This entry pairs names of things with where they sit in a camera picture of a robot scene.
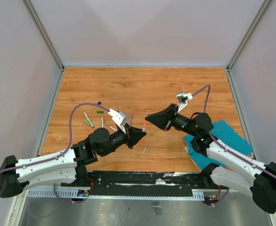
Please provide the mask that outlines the purple pen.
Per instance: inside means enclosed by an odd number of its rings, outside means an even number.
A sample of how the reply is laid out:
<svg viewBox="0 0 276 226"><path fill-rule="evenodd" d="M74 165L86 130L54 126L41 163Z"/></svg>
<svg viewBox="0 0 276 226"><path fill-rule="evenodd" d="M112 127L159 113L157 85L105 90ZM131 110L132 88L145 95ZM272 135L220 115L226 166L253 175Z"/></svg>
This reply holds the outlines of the purple pen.
<svg viewBox="0 0 276 226"><path fill-rule="evenodd" d="M134 112L134 108L132 107L130 110L129 125L131 125L131 122L132 122L133 112Z"/></svg>

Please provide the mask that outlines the orange pen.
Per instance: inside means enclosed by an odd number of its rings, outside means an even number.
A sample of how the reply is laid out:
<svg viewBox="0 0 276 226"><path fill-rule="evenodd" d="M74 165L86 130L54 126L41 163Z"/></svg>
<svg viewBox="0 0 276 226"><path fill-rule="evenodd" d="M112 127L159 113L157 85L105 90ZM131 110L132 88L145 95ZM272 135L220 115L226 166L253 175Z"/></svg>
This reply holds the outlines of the orange pen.
<svg viewBox="0 0 276 226"><path fill-rule="evenodd" d="M148 115L149 115L149 112L146 114L145 119L144 119L143 128L142 128L142 131L143 131L143 132L145 132L145 131L146 131L146 123L147 123L147 121L146 121L146 117L147 117ZM140 145L142 145L142 144L143 144L143 138L141 138L141 140L140 140L139 144L140 144Z"/></svg>

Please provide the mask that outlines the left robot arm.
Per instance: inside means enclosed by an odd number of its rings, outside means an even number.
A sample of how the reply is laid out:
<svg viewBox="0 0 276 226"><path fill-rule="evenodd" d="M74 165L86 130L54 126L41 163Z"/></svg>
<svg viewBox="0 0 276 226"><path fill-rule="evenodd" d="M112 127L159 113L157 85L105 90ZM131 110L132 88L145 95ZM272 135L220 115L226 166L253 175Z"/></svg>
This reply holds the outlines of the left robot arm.
<svg viewBox="0 0 276 226"><path fill-rule="evenodd" d="M31 159L8 156L0 168L0 197L14 197L38 186L88 187L93 180L88 175L87 165L122 145L132 149L144 136L145 131L130 125L112 134L105 128L98 128L66 152Z"/></svg>

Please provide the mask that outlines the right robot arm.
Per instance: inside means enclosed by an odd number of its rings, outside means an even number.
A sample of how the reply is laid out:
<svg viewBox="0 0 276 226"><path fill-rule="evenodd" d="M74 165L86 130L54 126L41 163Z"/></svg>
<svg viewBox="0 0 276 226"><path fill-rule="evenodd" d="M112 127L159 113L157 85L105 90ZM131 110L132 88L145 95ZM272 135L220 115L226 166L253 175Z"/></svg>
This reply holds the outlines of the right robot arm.
<svg viewBox="0 0 276 226"><path fill-rule="evenodd" d="M202 170L201 184L205 188L225 186L252 198L263 211L276 213L276 163L266 164L238 152L211 134L213 124L207 113L195 112L190 118L179 114L179 107L170 104L166 109L150 114L145 120L161 130L174 127L193 136L192 148L230 168L211 163Z"/></svg>

